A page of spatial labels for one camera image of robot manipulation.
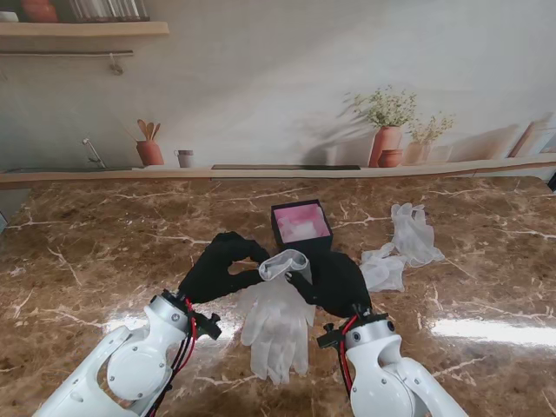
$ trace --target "potted plant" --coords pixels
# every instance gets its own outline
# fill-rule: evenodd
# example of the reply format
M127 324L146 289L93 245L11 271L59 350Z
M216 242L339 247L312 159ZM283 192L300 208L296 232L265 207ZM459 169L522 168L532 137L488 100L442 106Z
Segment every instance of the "potted plant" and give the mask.
M385 89L377 89L371 96L355 96L356 111L379 128L374 136L369 167L396 166L400 163L401 150L397 153L391 152L388 158L383 158L383 163L379 164L379 159L383 150L395 150L400 147L400 126L414 118L415 97L416 94L408 94L405 90L397 94L391 85Z
M417 120L411 121L409 123L411 143L409 143L404 153L404 165L413 165L426 161L431 151L431 143L453 127L454 116L443 116L442 112L440 112L438 116L431 116L428 124L423 124Z

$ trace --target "orange vase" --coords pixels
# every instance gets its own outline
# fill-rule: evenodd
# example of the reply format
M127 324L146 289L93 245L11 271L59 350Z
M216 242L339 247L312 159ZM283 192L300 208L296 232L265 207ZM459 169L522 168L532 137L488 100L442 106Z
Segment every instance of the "orange vase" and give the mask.
M379 158L379 167L393 168L401 163L402 149L384 149Z
M146 167L149 165L164 165L164 159L162 158L160 148L154 141L138 142L137 152L139 152L142 164Z
M369 168L378 168L384 149L398 149L401 142L401 129L397 126L383 126L374 136Z
M50 0L22 0L23 10L31 22L58 23L56 9Z

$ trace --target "black glove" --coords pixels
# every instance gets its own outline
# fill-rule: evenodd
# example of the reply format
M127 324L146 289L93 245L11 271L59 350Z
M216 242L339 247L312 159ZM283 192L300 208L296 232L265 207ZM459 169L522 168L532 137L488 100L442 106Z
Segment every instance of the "black glove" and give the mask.
M371 307L363 274L349 256L340 252L305 255L311 264L313 284L296 272L291 272L288 280L308 304L321 306L338 317L355 315L353 305L360 311Z
M228 272L232 263L245 258L261 263L269 256L257 242L245 240L236 232L220 233L185 276L179 294L193 303L208 302L262 282L257 269L237 275Z

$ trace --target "black box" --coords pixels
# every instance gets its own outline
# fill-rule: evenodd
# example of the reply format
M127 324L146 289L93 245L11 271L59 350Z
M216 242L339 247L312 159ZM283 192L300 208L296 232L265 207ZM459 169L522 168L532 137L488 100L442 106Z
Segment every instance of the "black box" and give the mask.
M321 208L323 214L323 220L326 224L329 235L315 237L313 239L306 239L302 241L287 242L287 243L284 242L281 237L280 228L278 227L278 221L276 219L275 211L279 209L289 209L292 207L308 206L312 204L316 204ZM287 204L279 204L276 206L272 206L270 208L270 221L272 223L272 230L274 231L275 234L276 244L278 245L280 251L286 249L295 249L295 250L299 250L303 254L306 254L306 253L317 252L317 251L329 251L332 248L332 240L334 238L334 235L332 233L332 229L330 228L330 225L328 224L328 219L326 217L326 214L324 213L324 209L322 208L321 202L319 202L318 200L309 200L306 202L289 202Z

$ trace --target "terracotta pot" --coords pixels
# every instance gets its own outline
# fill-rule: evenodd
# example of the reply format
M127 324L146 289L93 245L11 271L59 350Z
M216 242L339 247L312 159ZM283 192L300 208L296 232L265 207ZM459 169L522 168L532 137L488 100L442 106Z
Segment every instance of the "terracotta pot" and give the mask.
M50 0L22 0L23 10L31 22L58 23L56 9Z
M154 141L141 141L137 143L137 152L144 166L164 165L164 159L158 144Z
M393 168L400 165L403 157L403 149L385 149L379 158L379 167Z
M431 151L430 145L422 145L420 143L409 143L407 145L406 151L403 154L403 164L404 165L417 165L424 163L428 154Z
M384 149L398 149L401 142L401 129L396 126L384 126L374 136L371 159L368 162L370 168L379 166L379 158Z

